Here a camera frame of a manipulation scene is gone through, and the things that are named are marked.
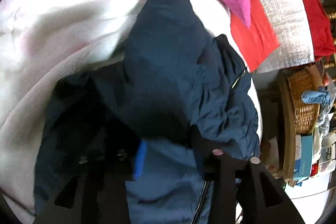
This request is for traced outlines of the pale pink fleece blanket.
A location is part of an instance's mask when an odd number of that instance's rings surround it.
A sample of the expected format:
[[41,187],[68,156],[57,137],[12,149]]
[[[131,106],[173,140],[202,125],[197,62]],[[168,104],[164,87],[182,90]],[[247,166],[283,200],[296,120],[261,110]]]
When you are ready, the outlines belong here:
[[[1,0],[1,194],[32,223],[34,165],[45,108],[56,82],[117,60],[146,0]],[[218,0],[190,0],[206,30],[225,34],[230,12]]]

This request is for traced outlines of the light blue cloth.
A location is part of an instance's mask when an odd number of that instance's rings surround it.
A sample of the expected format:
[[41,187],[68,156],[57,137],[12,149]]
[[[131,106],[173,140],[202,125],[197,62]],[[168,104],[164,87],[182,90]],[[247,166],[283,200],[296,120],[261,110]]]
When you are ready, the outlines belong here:
[[318,90],[306,90],[301,94],[301,100],[305,104],[329,105],[331,102],[330,93],[324,88]]

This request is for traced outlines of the teal cardboard box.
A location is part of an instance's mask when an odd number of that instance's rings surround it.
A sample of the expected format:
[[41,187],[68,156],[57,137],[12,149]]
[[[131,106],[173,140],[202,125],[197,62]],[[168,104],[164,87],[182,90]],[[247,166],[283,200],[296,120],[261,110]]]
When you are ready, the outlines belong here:
[[295,157],[293,180],[303,180],[310,176],[313,159],[313,136],[295,135]]

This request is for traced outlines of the silver foil insulation mat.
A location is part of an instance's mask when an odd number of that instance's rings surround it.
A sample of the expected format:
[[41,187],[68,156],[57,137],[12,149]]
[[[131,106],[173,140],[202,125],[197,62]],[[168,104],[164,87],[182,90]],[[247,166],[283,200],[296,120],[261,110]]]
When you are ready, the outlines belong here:
[[256,69],[267,73],[314,61],[314,50],[302,0],[260,0],[280,46]]

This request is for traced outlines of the woven wicker basket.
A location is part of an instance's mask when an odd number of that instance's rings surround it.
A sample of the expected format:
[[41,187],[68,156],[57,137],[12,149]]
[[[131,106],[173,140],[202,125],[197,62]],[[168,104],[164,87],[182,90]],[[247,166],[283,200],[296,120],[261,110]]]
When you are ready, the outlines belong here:
[[305,103],[301,96],[304,92],[317,91],[321,80],[318,72],[311,67],[292,73],[281,71],[278,86],[281,92],[285,121],[296,135],[313,133],[319,114],[318,103]]

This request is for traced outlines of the red cloth on railing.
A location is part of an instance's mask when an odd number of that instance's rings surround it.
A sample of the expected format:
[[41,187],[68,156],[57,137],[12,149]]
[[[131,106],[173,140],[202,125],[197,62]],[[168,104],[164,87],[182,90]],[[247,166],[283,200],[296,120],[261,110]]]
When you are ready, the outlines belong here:
[[330,20],[319,0],[302,0],[309,23],[315,61],[335,53]]

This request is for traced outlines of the navy blue puffer jacket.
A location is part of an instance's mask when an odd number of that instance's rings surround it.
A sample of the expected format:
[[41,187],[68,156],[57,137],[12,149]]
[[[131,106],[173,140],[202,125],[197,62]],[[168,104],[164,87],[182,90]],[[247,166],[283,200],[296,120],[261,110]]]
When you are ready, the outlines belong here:
[[143,173],[126,182],[130,223],[209,223],[214,183],[195,145],[259,154],[250,87],[240,55],[208,33],[189,0],[147,0],[122,61],[56,84],[35,164],[36,215],[92,151],[145,140]]

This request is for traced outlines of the red pillow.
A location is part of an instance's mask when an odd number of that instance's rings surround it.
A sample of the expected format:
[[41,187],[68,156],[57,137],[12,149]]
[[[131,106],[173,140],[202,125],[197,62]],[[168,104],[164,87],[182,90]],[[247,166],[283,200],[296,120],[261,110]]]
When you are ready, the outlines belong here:
[[231,14],[231,35],[250,72],[255,71],[280,46],[280,42],[260,0],[251,1],[251,25]]

